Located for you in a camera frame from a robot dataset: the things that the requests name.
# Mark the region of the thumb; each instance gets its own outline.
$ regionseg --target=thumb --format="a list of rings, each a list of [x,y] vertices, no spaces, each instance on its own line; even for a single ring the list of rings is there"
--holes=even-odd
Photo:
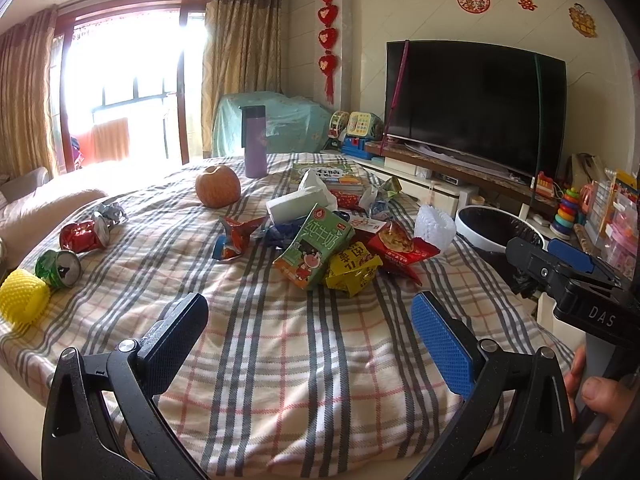
[[[582,386],[582,400],[594,412],[603,413],[614,424],[625,418],[634,393],[611,379],[590,377]]]

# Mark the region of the red soda can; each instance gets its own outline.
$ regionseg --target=red soda can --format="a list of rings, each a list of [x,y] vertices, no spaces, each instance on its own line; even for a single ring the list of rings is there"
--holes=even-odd
[[[88,222],[67,224],[60,231],[60,248],[75,253],[104,249],[109,245],[109,229],[100,213]]]

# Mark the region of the flat screen tv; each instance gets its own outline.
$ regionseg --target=flat screen tv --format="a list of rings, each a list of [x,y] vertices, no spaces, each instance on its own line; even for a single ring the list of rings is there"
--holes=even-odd
[[[386,117],[403,49],[386,44]],[[541,131],[540,170],[556,177],[565,107],[564,61],[485,43],[411,41],[388,132],[533,176]]]

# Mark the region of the patterned curtain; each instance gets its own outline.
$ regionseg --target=patterned curtain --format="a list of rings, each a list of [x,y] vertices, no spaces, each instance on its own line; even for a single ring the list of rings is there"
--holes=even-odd
[[[49,61],[57,11],[46,9],[0,36],[0,173],[44,166],[57,173],[49,110]]]
[[[211,156],[212,130],[225,94],[280,91],[282,0],[207,0],[202,61],[202,151]]]

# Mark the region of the teal fabric cover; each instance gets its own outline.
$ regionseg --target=teal fabric cover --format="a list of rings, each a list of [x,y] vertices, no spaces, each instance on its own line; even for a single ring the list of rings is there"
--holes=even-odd
[[[303,97],[276,92],[229,94],[220,100],[213,126],[212,156],[242,155],[241,106],[264,105],[267,153],[317,153],[324,148],[331,112]]]

